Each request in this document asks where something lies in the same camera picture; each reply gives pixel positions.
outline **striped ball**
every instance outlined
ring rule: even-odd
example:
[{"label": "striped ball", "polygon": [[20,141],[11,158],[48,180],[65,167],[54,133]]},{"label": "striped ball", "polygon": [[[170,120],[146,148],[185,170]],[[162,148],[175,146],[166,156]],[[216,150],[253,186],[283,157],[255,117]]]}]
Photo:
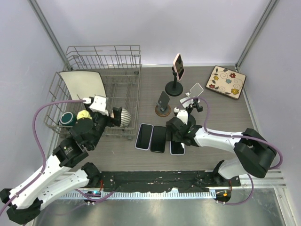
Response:
[{"label": "striped ball", "polygon": [[122,108],[121,111],[121,125],[120,127],[128,127],[131,122],[131,114],[126,109]]}]

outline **green mug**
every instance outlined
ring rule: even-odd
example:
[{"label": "green mug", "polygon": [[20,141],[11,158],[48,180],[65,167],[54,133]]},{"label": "green mug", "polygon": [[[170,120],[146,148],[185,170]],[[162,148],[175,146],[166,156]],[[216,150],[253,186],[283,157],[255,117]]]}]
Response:
[{"label": "green mug", "polygon": [[72,112],[65,112],[62,114],[60,123],[62,126],[74,126],[76,122],[76,115]]}]

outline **dish rack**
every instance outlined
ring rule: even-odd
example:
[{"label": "dish rack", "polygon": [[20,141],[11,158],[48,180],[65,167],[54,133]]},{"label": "dish rack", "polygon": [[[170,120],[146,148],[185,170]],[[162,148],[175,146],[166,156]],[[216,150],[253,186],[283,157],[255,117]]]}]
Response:
[{"label": "dish rack", "polygon": [[[141,55],[139,45],[119,46],[70,46],[66,56],[72,70],[99,72],[106,96],[107,109],[124,107],[131,116],[127,128],[107,127],[104,135],[133,139],[137,130],[138,106],[141,81]],[[66,84],[59,73],[55,73],[49,88],[52,101],[71,99]],[[68,126],[59,124],[64,112],[77,112],[85,109],[83,103],[63,103],[51,105],[47,109],[45,124],[60,135],[68,135]]]}]

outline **floral box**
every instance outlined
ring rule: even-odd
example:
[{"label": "floral box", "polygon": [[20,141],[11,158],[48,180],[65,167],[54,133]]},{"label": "floral box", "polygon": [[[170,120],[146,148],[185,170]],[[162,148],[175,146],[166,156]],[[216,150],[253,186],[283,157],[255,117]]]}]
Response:
[{"label": "floral box", "polygon": [[215,66],[206,88],[215,92],[238,99],[242,93],[246,76],[229,69]]}]

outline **metal corner post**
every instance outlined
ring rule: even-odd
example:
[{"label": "metal corner post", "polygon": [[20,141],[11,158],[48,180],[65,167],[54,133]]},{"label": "metal corner post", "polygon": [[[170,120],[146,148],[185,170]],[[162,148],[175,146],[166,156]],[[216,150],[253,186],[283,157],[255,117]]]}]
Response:
[{"label": "metal corner post", "polygon": [[55,49],[57,50],[58,54],[60,55],[62,61],[64,62],[64,65],[68,68],[68,70],[71,70],[71,66],[68,62],[68,59],[60,46],[59,42],[57,41],[50,25],[47,22],[47,19],[45,18],[41,8],[39,7],[36,0],[28,0],[29,4],[31,5],[33,11],[35,12],[36,16],[38,17],[39,21],[41,22],[42,26],[45,29],[45,32],[47,33],[48,37],[50,38],[52,44],[54,45]]},{"label": "metal corner post", "polygon": [[266,6],[260,20],[258,21],[258,23],[256,25],[251,37],[249,38],[242,54],[240,55],[240,57],[238,59],[238,62],[236,63],[237,68],[239,68],[241,66],[241,64],[243,63],[245,57],[247,56],[248,52],[250,51],[250,48],[254,44],[256,38],[258,37],[260,31],[264,27],[264,25],[267,22],[270,14],[272,13],[273,9],[275,8],[275,6],[277,5],[278,2],[279,2],[279,0],[270,0],[269,1],[269,3]]}]

